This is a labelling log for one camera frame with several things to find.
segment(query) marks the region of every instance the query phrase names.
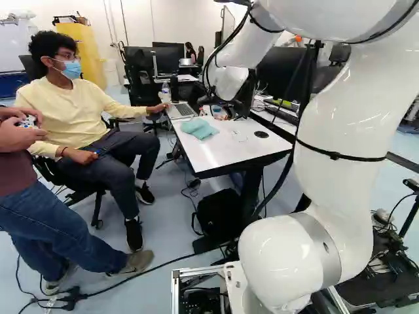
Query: hand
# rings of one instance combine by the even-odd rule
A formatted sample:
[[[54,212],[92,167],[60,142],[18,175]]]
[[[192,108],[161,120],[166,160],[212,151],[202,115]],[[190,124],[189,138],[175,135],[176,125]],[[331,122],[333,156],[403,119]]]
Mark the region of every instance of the hand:
[[[153,106],[153,107],[147,107],[147,113],[159,113],[160,111],[163,111],[164,109],[168,108],[169,104],[168,103],[161,103],[157,106]]]
[[[74,162],[77,162],[81,165],[88,165],[91,162],[94,162],[99,158],[98,154],[95,152],[89,152],[87,150],[79,150],[73,148],[66,148],[63,152],[63,157],[68,157]]]
[[[13,116],[0,124],[0,152],[25,150],[34,144],[34,142],[45,139],[45,130],[24,129],[15,126],[16,123],[22,120],[23,118]]]
[[[19,108],[19,107],[11,107],[11,108],[0,108],[0,118],[7,119],[12,116],[17,116],[23,120],[26,119],[26,115],[31,114],[37,118],[37,127],[40,128],[42,126],[42,122],[44,120],[43,114],[35,109],[30,108]]]

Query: water bottle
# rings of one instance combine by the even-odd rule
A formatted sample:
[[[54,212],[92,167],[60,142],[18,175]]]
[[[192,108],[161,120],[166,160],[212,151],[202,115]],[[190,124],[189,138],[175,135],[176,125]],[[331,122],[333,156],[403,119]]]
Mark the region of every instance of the water bottle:
[[[172,100],[172,95],[170,93],[170,87],[169,87],[169,84],[166,83],[166,82],[163,83],[162,94],[163,94],[162,102],[169,103]]]

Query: game controller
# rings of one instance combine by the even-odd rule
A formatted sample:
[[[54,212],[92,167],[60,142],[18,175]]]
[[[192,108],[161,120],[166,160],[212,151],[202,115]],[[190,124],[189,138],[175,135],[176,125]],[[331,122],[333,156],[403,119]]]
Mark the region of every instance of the game controller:
[[[38,127],[35,125],[36,120],[37,120],[36,116],[27,114],[26,120],[17,123],[16,126],[19,128],[24,128],[24,129],[37,129]]]

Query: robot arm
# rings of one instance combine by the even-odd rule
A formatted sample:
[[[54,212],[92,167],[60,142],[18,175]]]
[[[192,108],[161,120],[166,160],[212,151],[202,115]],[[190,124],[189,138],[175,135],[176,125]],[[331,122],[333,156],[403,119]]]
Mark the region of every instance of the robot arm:
[[[354,44],[344,69],[301,118],[295,172],[312,204],[303,213],[254,222],[240,237],[249,286],[274,313],[298,313],[311,293],[355,277],[371,257],[371,190],[391,138],[419,91],[418,3],[254,4],[254,10],[265,11],[261,18],[271,29],[274,21],[276,29],[303,37]],[[241,67],[255,67],[277,36],[247,21],[240,37],[220,51],[218,66],[231,67],[210,65],[216,94],[232,99],[246,77]]]

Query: gray sneaker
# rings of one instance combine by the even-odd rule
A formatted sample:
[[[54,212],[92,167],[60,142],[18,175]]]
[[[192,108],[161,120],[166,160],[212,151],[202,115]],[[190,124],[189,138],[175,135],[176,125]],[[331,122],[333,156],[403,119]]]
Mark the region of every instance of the gray sneaker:
[[[153,251],[139,251],[128,255],[126,266],[117,273],[106,273],[108,277],[119,275],[135,275],[142,273],[153,261],[155,254]]]
[[[63,283],[65,283],[67,279],[69,279],[75,273],[77,268],[78,268],[78,265],[70,262],[63,277],[61,277],[57,281],[45,281],[44,293],[47,296],[53,296],[54,294],[57,294],[58,291],[60,291],[60,286]]]

